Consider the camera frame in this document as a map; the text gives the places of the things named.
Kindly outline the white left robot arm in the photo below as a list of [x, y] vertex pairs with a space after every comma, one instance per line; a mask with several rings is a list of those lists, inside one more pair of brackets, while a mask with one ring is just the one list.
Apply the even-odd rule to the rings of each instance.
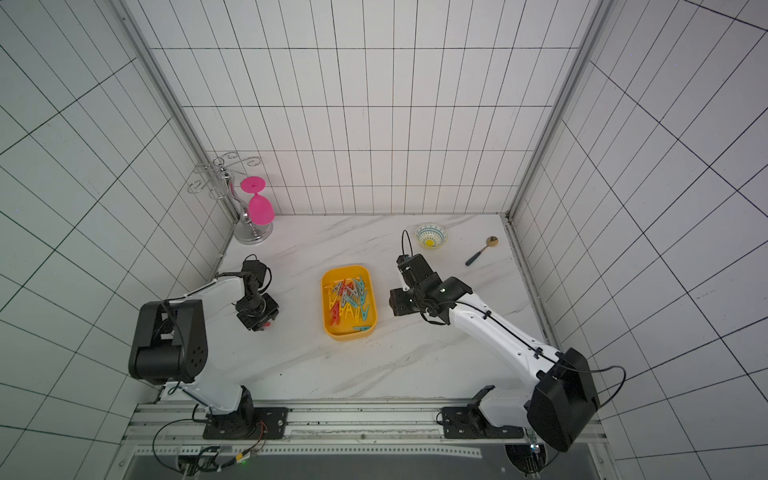
[[210, 416], [249, 417], [250, 392], [208, 363], [208, 328], [231, 308], [239, 324], [258, 332], [279, 313], [267, 293], [271, 269], [253, 254], [238, 271], [215, 275], [208, 284], [180, 297], [151, 301], [139, 310], [129, 375], [153, 385], [169, 385], [208, 410]]

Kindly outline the yellow storage box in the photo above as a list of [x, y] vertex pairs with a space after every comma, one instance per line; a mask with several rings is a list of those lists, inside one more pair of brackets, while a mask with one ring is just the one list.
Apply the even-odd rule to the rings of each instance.
[[[365, 282], [367, 293], [362, 297], [354, 296], [329, 296], [327, 287], [336, 283], [347, 284], [355, 287], [353, 279], [362, 279]], [[323, 301], [323, 326], [326, 334], [337, 341], [349, 341], [361, 339], [371, 335], [377, 325], [377, 307], [373, 291], [373, 285], [369, 271], [362, 265], [349, 265], [331, 269], [322, 277], [322, 301]], [[331, 325], [330, 310], [333, 304], [339, 301], [341, 303], [341, 323]], [[368, 306], [368, 321], [357, 321], [352, 314], [354, 306]], [[365, 332], [355, 332], [355, 326], [371, 326], [371, 329]]]

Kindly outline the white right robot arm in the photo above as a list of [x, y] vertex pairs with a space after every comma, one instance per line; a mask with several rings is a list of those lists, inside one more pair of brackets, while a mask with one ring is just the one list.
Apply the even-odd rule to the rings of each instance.
[[394, 315], [419, 314], [431, 325], [457, 328], [496, 354], [521, 382], [517, 389], [488, 385], [476, 393], [467, 405], [468, 429], [481, 437], [528, 429], [555, 450], [568, 451], [600, 409], [586, 358], [526, 334], [458, 278], [441, 279], [421, 254], [402, 254], [396, 264], [402, 286], [390, 291]]

